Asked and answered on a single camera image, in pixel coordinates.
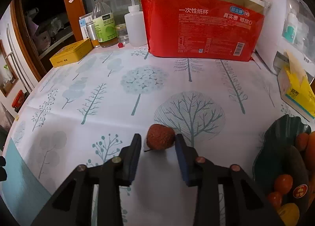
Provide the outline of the dark red lychee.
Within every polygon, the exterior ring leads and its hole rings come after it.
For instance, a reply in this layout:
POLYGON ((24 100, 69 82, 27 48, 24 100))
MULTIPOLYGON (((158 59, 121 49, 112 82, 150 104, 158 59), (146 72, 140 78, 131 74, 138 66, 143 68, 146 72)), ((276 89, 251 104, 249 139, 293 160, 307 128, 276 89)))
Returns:
POLYGON ((151 150, 166 150, 173 146, 175 142, 175 131, 161 124, 153 124, 149 127, 146 144, 147 149, 145 152, 151 150))

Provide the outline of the cherry tomato far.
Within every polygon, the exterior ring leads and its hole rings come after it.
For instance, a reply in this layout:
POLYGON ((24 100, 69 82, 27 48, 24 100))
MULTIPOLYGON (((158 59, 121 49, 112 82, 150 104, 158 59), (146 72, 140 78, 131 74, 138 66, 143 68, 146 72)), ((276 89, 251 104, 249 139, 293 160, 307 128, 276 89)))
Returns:
POLYGON ((283 196, 280 192, 274 191, 267 195, 267 200, 275 210, 279 210, 283 201, 283 196))

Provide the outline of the cherry tomato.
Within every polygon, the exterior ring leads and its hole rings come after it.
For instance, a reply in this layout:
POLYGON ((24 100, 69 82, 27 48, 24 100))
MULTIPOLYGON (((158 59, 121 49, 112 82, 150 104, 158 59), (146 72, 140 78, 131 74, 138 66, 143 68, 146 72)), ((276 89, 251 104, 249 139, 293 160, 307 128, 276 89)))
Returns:
POLYGON ((274 182, 275 191, 279 192, 281 195, 288 194, 292 187, 293 178, 289 174, 283 174, 278 176, 274 182))
POLYGON ((275 210, 279 210, 283 201, 283 196, 280 192, 274 191, 267 195, 267 200, 275 210))

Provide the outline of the cherry tomato near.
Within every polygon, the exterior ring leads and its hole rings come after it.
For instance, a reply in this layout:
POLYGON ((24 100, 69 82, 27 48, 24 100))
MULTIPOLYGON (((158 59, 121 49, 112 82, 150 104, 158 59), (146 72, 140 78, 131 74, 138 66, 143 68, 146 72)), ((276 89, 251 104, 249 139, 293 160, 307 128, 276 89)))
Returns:
POLYGON ((293 178, 289 174, 283 174, 278 176, 274 182, 275 191, 279 192, 281 195, 288 194, 292 187, 293 178))

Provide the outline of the dark green scalloped plate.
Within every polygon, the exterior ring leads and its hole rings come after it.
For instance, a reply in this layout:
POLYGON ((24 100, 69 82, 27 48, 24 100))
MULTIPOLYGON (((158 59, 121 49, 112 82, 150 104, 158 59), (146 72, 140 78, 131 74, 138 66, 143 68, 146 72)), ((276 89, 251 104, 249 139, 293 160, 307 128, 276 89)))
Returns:
MULTIPOLYGON (((274 192, 276 178, 286 174, 284 149, 288 145, 295 147, 296 137, 300 133, 310 134, 311 127, 303 124, 300 117, 290 117, 289 115, 283 115, 277 119, 264 133, 262 147, 253 163, 253 176, 265 195, 274 192)), ((305 152, 299 153, 304 159, 305 152)), ((283 204, 288 202, 287 196, 288 194, 284 195, 283 204)), ((310 206, 298 225, 311 225, 314 222, 312 215, 314 215, 314 205, 310 206)))

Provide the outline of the patterned tablecloth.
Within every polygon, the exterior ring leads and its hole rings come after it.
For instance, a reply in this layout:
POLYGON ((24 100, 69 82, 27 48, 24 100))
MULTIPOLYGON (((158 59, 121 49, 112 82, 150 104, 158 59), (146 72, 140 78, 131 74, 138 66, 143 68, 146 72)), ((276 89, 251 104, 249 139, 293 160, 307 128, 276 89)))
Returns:
POLYGON ((283 115, 297 112, 258 58, 94 50, 52 69, 23 105, 4 148, 1 196, 17 223, 30 225, 77 165, 105 163, 155 123, 181 133, 214 164, 239 164, 251 174, 264 133, 283 115))

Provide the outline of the yellow tissue pack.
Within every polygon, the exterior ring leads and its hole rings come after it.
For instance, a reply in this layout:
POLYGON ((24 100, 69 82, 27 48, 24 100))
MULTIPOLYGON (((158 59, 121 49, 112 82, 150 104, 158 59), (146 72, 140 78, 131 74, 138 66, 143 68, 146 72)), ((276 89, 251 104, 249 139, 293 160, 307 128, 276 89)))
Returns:
POLYGON ((314 121, 314 92, 298 59, 286 51, 289 64, 278 74, 281 99, 293 107, 309 122, 314 121))

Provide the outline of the yellow flat box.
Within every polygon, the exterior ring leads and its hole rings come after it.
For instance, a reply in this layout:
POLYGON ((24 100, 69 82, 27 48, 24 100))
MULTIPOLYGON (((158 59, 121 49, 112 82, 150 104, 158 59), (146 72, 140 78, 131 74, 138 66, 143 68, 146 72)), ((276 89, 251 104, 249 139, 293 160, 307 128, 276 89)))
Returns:
POLYGON ((53 68, 76 63, 93 49, 90 39, 84 39, 67 45, 50 58, 53 68))

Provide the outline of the small silver can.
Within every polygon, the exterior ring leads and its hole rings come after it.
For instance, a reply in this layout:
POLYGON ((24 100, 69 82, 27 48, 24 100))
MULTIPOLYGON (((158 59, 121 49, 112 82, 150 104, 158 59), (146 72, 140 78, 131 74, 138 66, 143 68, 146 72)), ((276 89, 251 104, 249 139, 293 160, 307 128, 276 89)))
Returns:
POLYGON ((92 43, 93 48, 98 48, 100 47, 99 41, 97 34, 95 32, 95 27, 93 21, 87 22, 86 23, 86 29, 88 31, 89 39, 92 43))

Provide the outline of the green label vinegar bottle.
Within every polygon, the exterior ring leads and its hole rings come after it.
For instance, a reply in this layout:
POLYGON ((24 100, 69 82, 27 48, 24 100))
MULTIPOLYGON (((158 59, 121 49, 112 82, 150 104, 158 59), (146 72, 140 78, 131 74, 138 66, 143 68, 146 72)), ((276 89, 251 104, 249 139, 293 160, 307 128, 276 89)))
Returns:
POLYGON ((112 10, 103 0, 94 0, 92 12, 95 33, 102 48, 107 48, 118 43, 115 30, 115 20, 112 10))

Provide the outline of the small glass jar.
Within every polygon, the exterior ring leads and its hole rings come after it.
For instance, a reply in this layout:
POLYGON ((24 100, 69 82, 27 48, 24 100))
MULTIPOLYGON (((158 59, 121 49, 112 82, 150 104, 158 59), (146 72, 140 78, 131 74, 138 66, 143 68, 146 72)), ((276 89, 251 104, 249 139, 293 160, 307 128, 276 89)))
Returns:
POLYGON ((128 44, 129 43, 129 36, 127 32, 126 24, 119 24, 115 26, 116 33, 118 35, 118 39, 122 44, 128 44))

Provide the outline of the white storage box with bottles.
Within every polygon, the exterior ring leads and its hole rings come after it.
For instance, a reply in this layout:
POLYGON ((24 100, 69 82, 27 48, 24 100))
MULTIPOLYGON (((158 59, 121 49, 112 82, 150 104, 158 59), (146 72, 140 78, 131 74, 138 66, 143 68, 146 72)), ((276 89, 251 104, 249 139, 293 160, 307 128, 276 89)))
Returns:
POLYGON ((271 0, 256 51, 274 74, 289 63, 288 52, 300 62, 308 81, 314 80, 314 15, 303 0, 271 0))

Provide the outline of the white blue carton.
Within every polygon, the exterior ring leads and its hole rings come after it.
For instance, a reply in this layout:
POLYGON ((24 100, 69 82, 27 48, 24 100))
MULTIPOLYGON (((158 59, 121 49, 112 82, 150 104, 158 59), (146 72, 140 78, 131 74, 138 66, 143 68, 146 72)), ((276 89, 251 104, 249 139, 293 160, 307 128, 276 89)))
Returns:
POLYGON ((87 23, 92 21, 92 13, 88 13, 86 15, 83 15, 79 17, 79 25, 82 33, 83 39, 89 38, 88 30, 87 30, 87 23))

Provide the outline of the red paper cup package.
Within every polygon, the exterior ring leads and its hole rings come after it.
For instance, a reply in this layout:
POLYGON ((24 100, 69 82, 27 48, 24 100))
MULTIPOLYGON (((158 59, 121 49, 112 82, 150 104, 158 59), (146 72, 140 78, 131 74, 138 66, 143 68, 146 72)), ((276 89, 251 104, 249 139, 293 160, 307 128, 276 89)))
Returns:
POLYGON ((249 61, 271 0, 141 0, 141 5, 152 55, 249 61))

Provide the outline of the white squeeze bottle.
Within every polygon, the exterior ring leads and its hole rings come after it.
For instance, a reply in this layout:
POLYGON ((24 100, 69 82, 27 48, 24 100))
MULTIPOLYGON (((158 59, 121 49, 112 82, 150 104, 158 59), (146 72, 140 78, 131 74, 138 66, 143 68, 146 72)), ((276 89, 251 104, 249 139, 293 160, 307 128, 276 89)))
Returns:
POLYGON ((144 13, 140 11, 140 6, 136 5, 134 0, 130 0, 128 13, 124 15, 125 25, 127 28, 129 43, 131 46, 144 46, 147 44, 144 13))

